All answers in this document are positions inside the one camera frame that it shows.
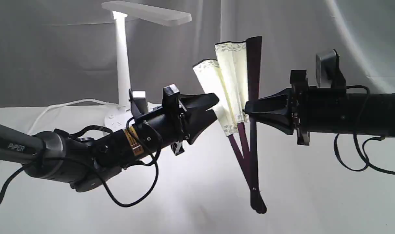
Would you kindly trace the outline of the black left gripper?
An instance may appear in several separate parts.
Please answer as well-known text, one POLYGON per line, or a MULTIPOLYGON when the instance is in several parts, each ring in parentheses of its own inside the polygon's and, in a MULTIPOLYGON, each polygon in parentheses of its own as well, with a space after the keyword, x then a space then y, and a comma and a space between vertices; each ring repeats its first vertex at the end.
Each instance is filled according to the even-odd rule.
POLYGON ((217 121, 210 108, 217 105, 215 93, 185 95, 175 84, 162 90, 162 103, 146 115, 146 142, 156 143, 156 133, 162 139, 162 147, 170 146, 175 156, 184 152, 183 141, 193 145, 196 139, 217 121))

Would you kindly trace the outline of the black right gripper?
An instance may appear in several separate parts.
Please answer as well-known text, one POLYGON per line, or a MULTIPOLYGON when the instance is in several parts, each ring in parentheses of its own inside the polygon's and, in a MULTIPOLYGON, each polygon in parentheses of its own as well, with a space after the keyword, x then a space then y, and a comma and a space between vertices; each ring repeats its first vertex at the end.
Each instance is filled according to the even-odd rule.
POLYGON ((292 70, 290 84, 291 89, 286 88, 276 94, 246 102, 244 111, 256 122, 272 126, 286 135, 293 135, 295 129, 297 144, 308 146, 310 132, 306 128, 309 90, 307 71, 292 70), (292 118, 286 115, 289 112, 290 98, 292 118))

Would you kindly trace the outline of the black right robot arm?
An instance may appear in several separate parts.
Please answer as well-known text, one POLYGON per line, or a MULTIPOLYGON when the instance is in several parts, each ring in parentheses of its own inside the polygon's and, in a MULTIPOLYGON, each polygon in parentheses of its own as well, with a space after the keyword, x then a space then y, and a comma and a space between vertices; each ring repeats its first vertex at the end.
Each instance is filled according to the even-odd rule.
POLYGON ((395 93, 309 86, 305 70, 291 71, 290 84, 274 95, 248 101, 245 113, 287 135, 296 132, 298 145, 309 145, 311 132, 395 138, 395 93))

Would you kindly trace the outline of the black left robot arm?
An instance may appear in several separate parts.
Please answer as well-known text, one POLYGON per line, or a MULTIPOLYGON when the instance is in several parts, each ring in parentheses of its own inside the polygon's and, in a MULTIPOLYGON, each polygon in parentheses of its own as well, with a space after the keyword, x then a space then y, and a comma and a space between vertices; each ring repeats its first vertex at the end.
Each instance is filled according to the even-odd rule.
POLYGON ((77 192, 101 185, 122 169, 150 166, 158 153, 171 147, 183 153, 182 142, 190 145, 217 117, 212 107, 214 93, 183 95, 175 85, 162 90, 162 104, 151 111, 145 100, 129 92, 131 113, 123 129, 91 125, 69 134, 60 129, 27 135, 0 124, 0 160, 19 163, 33 178, 67 183, 77 192))

